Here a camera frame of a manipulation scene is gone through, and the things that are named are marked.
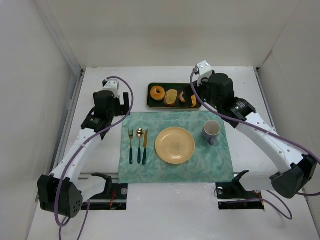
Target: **gold fork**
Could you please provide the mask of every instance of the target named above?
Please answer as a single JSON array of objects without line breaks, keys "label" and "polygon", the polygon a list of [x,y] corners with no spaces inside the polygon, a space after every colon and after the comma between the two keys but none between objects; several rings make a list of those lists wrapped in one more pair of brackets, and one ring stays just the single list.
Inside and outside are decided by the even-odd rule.
[{"label": "gold fork", "polygon": [[132,139],[134,138],[134,130],[133,128],[129,128],[129,138],[130,138],[130,164],[133,163],[133,159],[132,159]]}]

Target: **lavender mug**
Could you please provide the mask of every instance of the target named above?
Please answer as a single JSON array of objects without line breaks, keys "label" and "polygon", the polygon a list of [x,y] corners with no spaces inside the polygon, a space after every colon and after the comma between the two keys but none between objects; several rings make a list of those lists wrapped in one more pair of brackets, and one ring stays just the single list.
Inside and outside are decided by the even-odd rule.
[{"label": "lavender mug", "polygon": [[202,130],[202,137],[209,143],[210,146],[215,145],[216,138],[221,131],[220,124],[217,121],[207,121]]}]

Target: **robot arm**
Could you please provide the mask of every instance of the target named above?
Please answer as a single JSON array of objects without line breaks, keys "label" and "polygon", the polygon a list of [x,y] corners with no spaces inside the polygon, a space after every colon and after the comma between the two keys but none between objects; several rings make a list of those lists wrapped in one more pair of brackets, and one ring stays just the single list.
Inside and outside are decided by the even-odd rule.
[{"label": "robot arm", "polygon": [[[200,98],[214,107],[218,113],[241,120],[263,128],[268,133],[278,135],[273,128],[261,118],[256,109],[245,99],[235,97],[233,81],[223,73],[215,73],[207,61],[198,63],[195,67],[197,81],[193,86]],[[193,95],[191,87],[185,90],[186,101],[191,102]],[[300,150],[288,145],[267,133],[245,124],[224,119],[232,127],[250,138],[273,161],[278,169],[272,175],[240,173],[231,183],[217,183],[223,185],[224,191],[229,189],[226,198],[249,198],[248,192],[253,190],[275,190],[285,198],[293,196],[312,178],[317,162]]]},{"label": "robot arm", "polygon": [[118,80],[103,81],[102,86],[102,91],[93,94],[94,108],[81,125],[79,135],[70,151],[49,175],[42,175],[37,182],[42,210],[54,212],[58,183],[67,164],[81,146],[83,148],[76,155],[63,178],[58,213],[74,218],[79,213],[83,202],[102,192],[108,195],[111,191],[112,179],[105,174],[94,173],[87,180],[79,181],[78,179],[85,163],[90,159],[90,154],[103,141],[107,133],[101,133],[100,137],[94,137],[84,145],[85,141],[111,126],[114,117],[126,115],[129,111],[127,92],[123,94],[124,105],[120,104]]}]

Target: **yellow plate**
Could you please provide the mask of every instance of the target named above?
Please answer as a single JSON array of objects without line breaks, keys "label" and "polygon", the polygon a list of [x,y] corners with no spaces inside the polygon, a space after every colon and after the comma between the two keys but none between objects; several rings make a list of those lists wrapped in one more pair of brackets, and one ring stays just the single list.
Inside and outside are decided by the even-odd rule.
[{"label": "yellow plate", "polygon": [[181,127],[169,127],[160,132],[155,140],[156,153],[170,164],[182,164],[188,161],[195,149],[194,138]]}]

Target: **screw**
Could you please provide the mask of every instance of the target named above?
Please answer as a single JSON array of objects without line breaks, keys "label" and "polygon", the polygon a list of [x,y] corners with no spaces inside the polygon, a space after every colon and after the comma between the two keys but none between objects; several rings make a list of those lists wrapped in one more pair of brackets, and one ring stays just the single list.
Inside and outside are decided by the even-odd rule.
[{"label": "screw", "polygon": [[126,189],[125,187],[121,189],[122,195],[127,195],[127,193],[128,193],[128,189]]},{"label": "screw", "polygon": [[216,189],[216,192],[218,194],[223,194],[224,193],[224,188],[222,186],[218,186],[217,189]]}]

